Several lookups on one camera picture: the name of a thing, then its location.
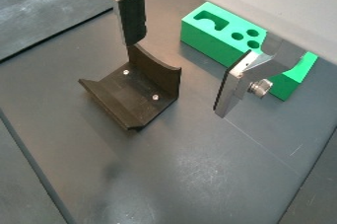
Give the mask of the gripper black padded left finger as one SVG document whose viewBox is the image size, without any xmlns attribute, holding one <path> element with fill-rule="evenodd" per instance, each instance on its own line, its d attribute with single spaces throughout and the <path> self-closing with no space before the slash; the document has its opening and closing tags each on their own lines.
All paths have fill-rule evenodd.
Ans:
<svg viewBox="0 0 337 224">
<path fill-rule="evenodd" d="M 124 42 L 127 46 L 136 44 L 147 35 L 146 0 L 114 0 Z"/>
</svg>

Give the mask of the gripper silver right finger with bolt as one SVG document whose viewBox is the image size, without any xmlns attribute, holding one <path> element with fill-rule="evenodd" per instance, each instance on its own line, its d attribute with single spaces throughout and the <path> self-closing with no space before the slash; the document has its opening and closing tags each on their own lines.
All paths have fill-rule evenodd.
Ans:
<svg viewBox="0 0 337 224">
<path fill-rule="evenodd" d="M 224 117 L 247 93 L 263 97 L 274 86 L 270 77 L 290 70 L 306 54 L 306 49 L 275 34 L 267 34 L 263 53 L 248 50 L 227 69 L 222 81 L 215 113 Z"/>
</svg>

